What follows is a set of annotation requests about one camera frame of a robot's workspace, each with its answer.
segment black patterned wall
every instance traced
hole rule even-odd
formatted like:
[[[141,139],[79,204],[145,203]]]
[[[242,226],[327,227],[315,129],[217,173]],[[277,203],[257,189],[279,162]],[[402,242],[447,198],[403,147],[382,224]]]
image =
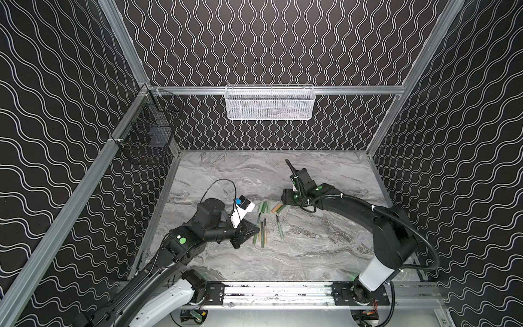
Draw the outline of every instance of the black patterned wall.
[[[459,327],[523,325],[522,85],[523,1],[466,1],[374,158]]]
[[[166,92],[160,105],[174,109]],[[190,96],[175,121],[185,150],[360,150],[372,140],[392,95],[317,96],[310,120],[229,120],[223,96]]]
[[[138,86],[95,0],[0,0],[0,38],[1,298]]]
[[[117,0],[153,85],[400,85],[446,0]]]
[[[169,166],[131,165],[117,154],[16,326],[67,326],[80,310],[95,310],[116,294],[136,259]]]

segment gray marble surface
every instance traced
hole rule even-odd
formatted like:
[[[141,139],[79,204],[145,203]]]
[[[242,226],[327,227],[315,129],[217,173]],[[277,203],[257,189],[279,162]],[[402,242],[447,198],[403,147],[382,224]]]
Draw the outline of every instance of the gray marble surface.
[[[170,229],[192,217],[201,196],[218,178],[232,179],[238,196],[276,205],[283,189],[291,187],[286,158],[298,170],[307,168],[318,185],[328,183],[371,203],[386,205],[364,153],[184,152],[145,262]],[[206,197],[220,199],[230,208],[234,188],[228,182],[218,182]],[[256,223],[257,216],[255,208],[246,219]],[[318,210],[310,214],[296,207],[285,208],[280,215],[284,241],[280,240],[275,215],[262,217],[269,229],[264,249],[251,240],[238,250],[230,242],[208,243],[190,266],[217,280],[352,280],[373,257],[371,233],[335,213]],[[396,280],[419,278],[407,270]]]

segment metal bracket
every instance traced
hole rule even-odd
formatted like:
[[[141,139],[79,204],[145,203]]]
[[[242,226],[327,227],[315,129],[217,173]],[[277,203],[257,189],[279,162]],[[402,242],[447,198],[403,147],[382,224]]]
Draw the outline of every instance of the metal bracket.
[[[334,305],[336,306],[362,306],[361,303],[354,301],[353,293],[350,290],[353,286],[352,281],[339,281],[332,283],[331,296],[334,298]],[[389,306],[390,301],[387,296],[385,286],[381,285],[374,291],[374,298],[379,306]]]
[[[207,305],[221,306],[223,304],[223,292],[225,285],[219,281],[208,281],[205,294],[208,296]]]

